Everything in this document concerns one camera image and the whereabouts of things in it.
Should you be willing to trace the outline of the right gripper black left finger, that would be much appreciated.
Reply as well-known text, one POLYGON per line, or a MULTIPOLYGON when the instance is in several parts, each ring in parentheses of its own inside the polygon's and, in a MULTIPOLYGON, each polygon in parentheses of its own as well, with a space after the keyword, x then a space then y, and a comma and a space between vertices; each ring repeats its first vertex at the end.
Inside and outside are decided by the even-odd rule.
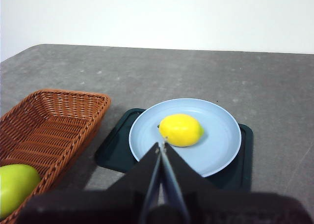
POLYGON ((34 196, 19 224, 109 224, 139 222, 158 194, 160 148, 155 143, 129 172, 106 190, 54 191, 34 196))

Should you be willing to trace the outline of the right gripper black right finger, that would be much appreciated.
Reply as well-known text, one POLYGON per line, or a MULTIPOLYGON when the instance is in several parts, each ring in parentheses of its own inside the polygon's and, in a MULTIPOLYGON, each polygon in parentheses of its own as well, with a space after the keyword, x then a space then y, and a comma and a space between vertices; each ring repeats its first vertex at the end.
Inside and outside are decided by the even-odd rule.
POLYGON ((275 193, 226 191, 195 172, 166 142, 161 157, 171 197, 191 224, 311 224, 296 199, 275 193))

